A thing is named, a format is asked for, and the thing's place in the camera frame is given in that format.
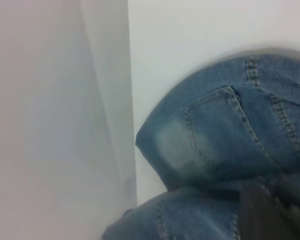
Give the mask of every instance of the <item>light blue jeans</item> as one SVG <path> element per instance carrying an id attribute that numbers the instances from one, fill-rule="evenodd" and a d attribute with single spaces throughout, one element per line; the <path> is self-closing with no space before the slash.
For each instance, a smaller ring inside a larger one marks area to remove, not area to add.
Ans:
<path id="1" fill-rule="evenodd" d="M 238 199 L 207 190 L 300 173 L 300 61 L 254 55 L 198 71 L 161 100 L 136 145 L 179 190 L 129 213 L 104 239 L 236 239 Z"/>

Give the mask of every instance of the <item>seam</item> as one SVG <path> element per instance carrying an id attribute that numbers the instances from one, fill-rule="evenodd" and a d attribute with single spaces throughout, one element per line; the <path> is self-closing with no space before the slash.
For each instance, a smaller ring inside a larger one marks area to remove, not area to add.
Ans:
<path id="1" fill-rule="evenodd" d="M 273 94 L 270 94 L 270 99 L 276 117 L 281 122 L 283 129 L 292 144 L 295 154 L 300 158 L 300 139 L 298 138 L 295 127 L 289 121 L 289 118 L 283 106 L 283 101 Z"/>
<path id="2" fill-rule="evenodd" d="M 169 239 L 168 232 L 166 230 L 166 226 L 164 224 L 164 221 L 162 219 L 162 205 L 163 205 L 163 200 L 161 200 L 156 209 L 156 226 L 159 232 L 159 235 L 162 239 Z"/>
<path id="3" fill-rule="evenodd" d="M 251 64 L 249 64 L 249 66 L 253 66 L 253 68 L 255 68 L 256 61 L 253 61 Z M 252 73 L 256 76 L 256 71 L 255 70 L 252 70 Z M 259 88 L 260 84 L 259 84 L 259 81 L 258 81 L 257 77 L 253 77 L 251 81 L 252 81 L 251 82 L 252 84 L 254 84 L 256 87 Z M 190 145 L 191 145 L 192 150 L 195 151 L 196 153 L 198 153 L 202 158 L 204 158 L 208 161 L 211 161 L 211 159 L 208 156 L 206 156 L 204 153 L 202 153 L 198 149 L 195 134 L 194 134 L 194 131 L 193 131 L 193 127 L 192 127 L 192 124 L 190 122 L 189 109 L 193 108 L 194 106 L 201 105 L 201 104 L 203 104 L 203 103 L 205 103 L 209 100 L 213 100 L 215 98 L 218 98 L 221 95 L 226 96 L 229 99 L 229 101 L 232 103 L 233 109 L 241 117 L 243 125 L 244 125 L 245 129 L 247 130 L 250 138 L 259 147 L 259 149 L 261 150 L 264 157 L 269 160 L 270 164 L 272 164 L 276 168 L 277 171 L 281 172 L 280 165 L 277 163 L 277 161 L 275 159 L 273 159 L 270 156 L 270 154 L 266 151 L 266 149 L 264 148 L 262 143 L 259 141 L 255 131 L 253 130 L 253 128 L 250 124 L 250 121 L 249 121 L 245 111 L 241 107 L 239 97 L 236 95 L 235 91 L 233 90 L 233 88 L 231 86 L 226 86 L 226 87 L 223 87 L 221 89 L 218 89 L 218 90 L 216 90 L 216 91 L 214 91 L 214 92 L 212 92 L 212 93 L 210 93 L 206 96 L 203 96 L 199 100 L 196 100 L 196 101 L 188 104 L 186 107 L 183 108 L 185 121 L 186 121 L 188 131 L 189 131 L 189 135 L 190 135 Z"/>
<path id="4" fill-rule="evenodd" d="M 233 240 L 240 240 L 240 232 L 239 232 L 239 228 L 238 228 L 238 214 L 237 214 L 237 212 L 235 212 L 233 214 L 230 229 L 231 229 L 232 239 Z"/>
<path id="5" fill-rule="evenodd" d="M 192 150 L 195 151 L 196 153 L 198 153 L 199 156 L 202 157 L 203 159 L 205 159 L 207 161 L 211 161 L 211 159 L 207 155 L 205 155 L 203 152 L 201 152 L 198 149 L 195 134 L 194 134 L 191 122 L 190 122 L 190 118 L 189 118 L 189 108 L 186 107 L 183 112 L 184 112 L 184 118 L 185 118 L 185 121 L 186 121 L 186 124 L 188 127 L 189 135 L 190 135 L 190 145 L 191 145 Z"/>
<path id="6" fill-rule="evenodd" d="M 259 183 L 263 189 L 266 190 L 266 192 L 269 195 L 273 194 L 273 191 L 278 183 L 278 179 L 281 178 L 281 175 L 276 175 L 276 176 L 269 176 L 269 177 L 265 177 L 265 176 L 259 176 L 255 179 L 255 181 L 257 183 Z"/>
<path id="7" fill-rule="evenodd" d="M 245 64 L 248 82 L 251 83 L 255 88 L 262 90 L 257 74 L 257 56 L 248 56 Z"/>
<path id="8" fill-rule="evenodd" d="M 230 98 L 230 100 L 233 103 L 234 109 L 238 112 L 239 116 L 241 116 L 241 120 L 243 122 L 243 125 L 244 125 L 245 129 L 248 131 L 251 139 L 260 148 L 260 150 L 263 153 L 263 155 L 265 156 L 265 158 L 268 159 L 270 161 L 270 163 L 278 171 L 281 171 L 281 168 L 280 168 L 279 164 L 277 163 L 277 161 L 270 156 L 270 154 L 266 151 L 266 149 L 264 148 L 262 143 L 259 141 L 259 139 L 258 139 L 255 131 L 253 130 L 253 128 L 252 128 L 252 126 L 249 122 L 249 119 L 248 119 L 246 113 L 244 112 L 244 110 L 242 109 L 241 104 L 240 104 L 239 100 L 237 99 L 237 97 L 234 95 Z"/>

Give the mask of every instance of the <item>white wall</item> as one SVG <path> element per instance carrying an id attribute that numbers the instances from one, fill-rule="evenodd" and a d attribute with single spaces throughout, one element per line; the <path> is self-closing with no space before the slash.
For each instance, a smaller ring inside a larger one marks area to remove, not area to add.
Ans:
<path id="1" fill-rule="evenodd" d="M 136 204 L 128 0 L 80 1 L 125 200 Z"/>
<path id="2" fill-rule="evenodd" d="M 109 126 L 79 0 L 0 0 L 0 240 L 95 239 L 134 204 Z"/>
<path id="3" fill-rule="evenodd" d="M 300 50 L 300 0 L 128 0 L 134 134 L 194 70 L 243 51 Z M 135 152 L 141 204 L 164 192 Z"/>

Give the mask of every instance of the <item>jeans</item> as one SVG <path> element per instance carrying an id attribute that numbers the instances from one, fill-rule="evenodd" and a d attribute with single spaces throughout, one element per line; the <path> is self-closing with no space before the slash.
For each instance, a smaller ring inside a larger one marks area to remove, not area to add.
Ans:
<path id="1" fill-rule="evenodd" d="M 183 80 L 136 145 L 168 190 L 300 172 L 300 62 L 232 59 Z"/>
<path id="2" fill-rule="evenodd" d="M 239 239 L 242 187 L 300 186 L 300 61 L 240 57 L 200 70 L 147 118 L 136 145 L 170 192 L 110 226 L 105 240 Z"/>

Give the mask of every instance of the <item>back pocket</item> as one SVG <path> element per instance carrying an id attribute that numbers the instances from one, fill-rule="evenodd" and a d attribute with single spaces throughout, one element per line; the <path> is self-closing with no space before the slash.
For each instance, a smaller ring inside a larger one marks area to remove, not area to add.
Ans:
<path id="1" fill-rule="evenodd" d="M 277 172 L 232 87 L 204 95 L 183 111 L 191 149 L 205 179 L 216 182 Z"/>

